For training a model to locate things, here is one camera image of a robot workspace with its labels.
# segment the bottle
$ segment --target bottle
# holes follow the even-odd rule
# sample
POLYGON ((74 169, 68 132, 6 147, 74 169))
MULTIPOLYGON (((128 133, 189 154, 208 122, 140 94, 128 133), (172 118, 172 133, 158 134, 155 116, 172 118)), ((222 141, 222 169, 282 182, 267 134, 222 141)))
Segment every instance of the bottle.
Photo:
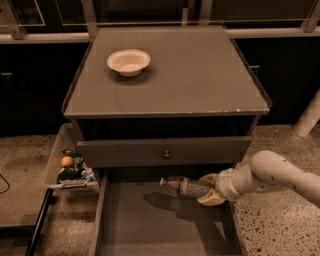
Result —
POLYGON ((170 176, 166 179, 161 178, 160 185, 168 187, 175 194, 192 198, 203 197, 211 189, 211 187, 200 183, 198 180, 182 176, 170 176))

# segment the wooden drawer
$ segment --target wooden drawer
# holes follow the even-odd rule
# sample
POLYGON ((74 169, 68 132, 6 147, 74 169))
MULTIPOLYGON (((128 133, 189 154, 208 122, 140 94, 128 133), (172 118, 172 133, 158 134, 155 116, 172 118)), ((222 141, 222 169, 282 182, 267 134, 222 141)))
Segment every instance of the wooden drawer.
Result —
POLYGON ((79 141, 91 167, 237 163, 251 137, 79 141))

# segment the drawer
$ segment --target drawer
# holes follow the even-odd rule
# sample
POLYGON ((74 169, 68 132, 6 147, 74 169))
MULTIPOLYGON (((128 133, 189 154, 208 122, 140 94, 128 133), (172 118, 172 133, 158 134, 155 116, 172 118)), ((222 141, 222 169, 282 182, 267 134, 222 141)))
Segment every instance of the drawer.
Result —
POLYGON ((242 255, 229 203, 203 207, 159 182, 104 176, 89 255, 242 255))
POLYGON ((98 193, 99 184, 97 181, 70 180, 65 184, 57 184, 57 177, 62 168, 61 158, 64 156, 62 150, 69 148, 75 150, 76 139, 74 129, 70 123, 63 124, 56 137, 48 163, 46 165, 45 185, 55 192, 64 192, 65 195, 82 195, 88 192, 98 193))
POLYGON ((77 147, 94 167, 237 163, 251 137, 79 141, 77 147))

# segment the terrazzo floor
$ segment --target terrazzo floor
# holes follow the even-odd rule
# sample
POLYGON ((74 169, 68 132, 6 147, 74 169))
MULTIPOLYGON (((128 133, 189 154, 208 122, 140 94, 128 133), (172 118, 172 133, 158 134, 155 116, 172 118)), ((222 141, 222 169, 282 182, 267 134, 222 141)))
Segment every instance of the terrazzo floor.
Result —
MULTIPOLYGON (((10 189, 0 194, 0 225, 33 224, 46 187, 51 136, 0 138, 0 173, 10 189)), ((298 167, 320 175, 320 126, 307 138, 289 125, 258 126, 242 163, 259 150, 272 150, 298 167)), ((7 188, 0 179, 0 192, 7 188)), ((88 255, 97 195, 56 195, 35 255, 88 255)), ((234 204, 243 255, 320 255, 320 211, 292 191, 246 194, 234 204)), ((24 255, 27 240, 0 239, 0 255, 24 255)))

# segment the dark wall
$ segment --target dark wall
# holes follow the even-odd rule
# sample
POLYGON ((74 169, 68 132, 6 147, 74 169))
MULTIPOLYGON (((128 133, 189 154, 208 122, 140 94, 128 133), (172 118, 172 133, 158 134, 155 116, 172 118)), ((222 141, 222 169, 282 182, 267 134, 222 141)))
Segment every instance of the dark wall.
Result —
MULTIPOLYGON (((320 38, 238 39, 273 101, 260 124, 293 124, 320 85, 320 38)), ((86 43, 0 45, 0 136, 57 133, 86 43)))
POLYGON ((0 45, 0 136, 57 133, 87 44, 0 45))

